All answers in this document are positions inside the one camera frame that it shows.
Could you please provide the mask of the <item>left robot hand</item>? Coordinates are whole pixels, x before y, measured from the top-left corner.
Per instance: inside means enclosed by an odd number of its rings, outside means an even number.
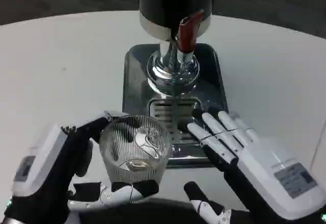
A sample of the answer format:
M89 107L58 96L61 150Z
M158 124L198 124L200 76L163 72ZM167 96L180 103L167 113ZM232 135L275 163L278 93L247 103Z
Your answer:
M113 120L104 112L79 127L48 127L20 162L3 223L79 223L79 213L129 204L158 193L154 180L113 182L110 188L101 182L80 183L75 184L75 193L69 191L72 178L87 172L92 141L98 141Z

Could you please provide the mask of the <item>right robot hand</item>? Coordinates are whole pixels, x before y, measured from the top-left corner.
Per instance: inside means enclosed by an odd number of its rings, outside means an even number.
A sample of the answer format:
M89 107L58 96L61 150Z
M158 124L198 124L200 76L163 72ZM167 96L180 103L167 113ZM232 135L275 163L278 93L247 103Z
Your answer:
M188 182L184 190L207 223L325 223L325 189L280 143L215 107L194 109L192 116L178 129L200 144L246 208L225 209Z

